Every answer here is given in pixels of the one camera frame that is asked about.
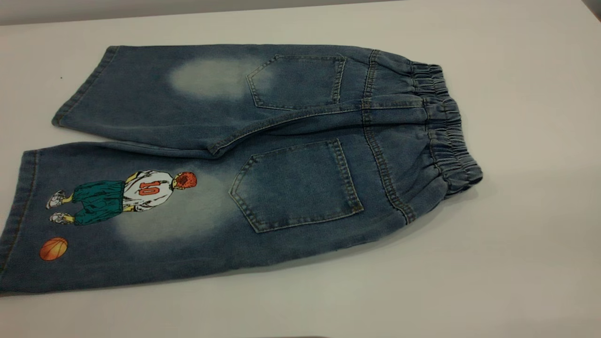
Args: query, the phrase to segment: basketball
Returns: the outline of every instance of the basketball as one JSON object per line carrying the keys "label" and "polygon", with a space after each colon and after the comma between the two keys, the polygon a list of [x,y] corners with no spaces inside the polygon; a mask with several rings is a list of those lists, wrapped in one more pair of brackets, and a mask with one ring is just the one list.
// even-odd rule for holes
{"label": "basketball", "polygon": [[67,240],[60,237],[54,237],[42,245],[40,249],[40,258],[43,260],[55,260],[61,257],[67,251]]}

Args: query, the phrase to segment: denim shorts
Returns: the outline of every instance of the denim shorts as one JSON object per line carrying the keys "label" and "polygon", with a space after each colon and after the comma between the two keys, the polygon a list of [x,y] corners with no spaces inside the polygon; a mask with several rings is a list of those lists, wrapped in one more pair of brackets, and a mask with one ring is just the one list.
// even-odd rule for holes
{"label": "denim shorts", "polygon": [[[441,68],[375,49],[110,47],[52,123],[115,141],[23,154],[2,292],[327,253],[378,240],[482,179]],[[106,181],[125,193],[72,196]]]}

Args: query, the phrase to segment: white table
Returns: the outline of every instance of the white table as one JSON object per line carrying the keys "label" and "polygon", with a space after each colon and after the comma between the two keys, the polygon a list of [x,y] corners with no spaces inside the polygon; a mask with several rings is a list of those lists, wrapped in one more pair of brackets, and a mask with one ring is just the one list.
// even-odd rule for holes
{"label": "white table", "polygon": [[175,283],[0,298],[2,337],[600,337],[601,23],[577,0],[409,0],[0,27],[0,219],[108,45],[357,45],[438,63],[485,172],[375,244]]}

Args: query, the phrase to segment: sneaker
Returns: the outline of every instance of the sneaker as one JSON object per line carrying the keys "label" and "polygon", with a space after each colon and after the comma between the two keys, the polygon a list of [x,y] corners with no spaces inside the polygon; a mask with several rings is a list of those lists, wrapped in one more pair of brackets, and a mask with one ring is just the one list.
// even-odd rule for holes
{"label": "sneaker", "polygon": [[55,212],[50,216],[50,220],[58,224],[71,224],[72,222],[65,220],[65,216],[71,216],[66,212]]}
{"label": "sneaker", "polygon": [[59,190],[52,195],[48,203],[46,203],[46,209],[50,209],[52,207],[57,207],[63,204],[63,199],[65,199],[65,191]]}

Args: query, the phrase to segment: basketball player print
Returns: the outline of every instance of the basketball player print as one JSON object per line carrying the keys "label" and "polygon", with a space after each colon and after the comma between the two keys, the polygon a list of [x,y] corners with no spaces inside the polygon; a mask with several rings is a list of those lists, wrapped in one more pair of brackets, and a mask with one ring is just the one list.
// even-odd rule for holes
{"label": "basketball player print", "polygon": [[84,208],[76,214],[55,212],[50,220],[58,224],[86,226],[106,221],[122,212],[150,210],[165,203],[173,191],[195,186],[196,176],[189,171],[171,177],[161,171],[144,170],[125,181],[105,180],[79,185],[69,197],[65,191],[59,190],[50,198],[46,209],[81,202]]}

